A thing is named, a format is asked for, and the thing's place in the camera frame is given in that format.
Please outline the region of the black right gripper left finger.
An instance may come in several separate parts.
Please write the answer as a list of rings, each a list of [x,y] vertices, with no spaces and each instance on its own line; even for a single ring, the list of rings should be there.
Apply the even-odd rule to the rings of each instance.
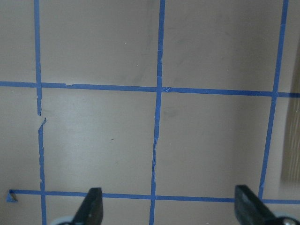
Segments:
[[[71,221],[71,225],[101,225],[104,217],[102,189],[91,188],[78,211]]]

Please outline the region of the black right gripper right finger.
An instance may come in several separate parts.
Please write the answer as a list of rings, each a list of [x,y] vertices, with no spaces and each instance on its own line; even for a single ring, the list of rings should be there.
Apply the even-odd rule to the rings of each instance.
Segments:
[[[246,185],[236,185],[234,213],[240,225],[280,225],[276,217]]]

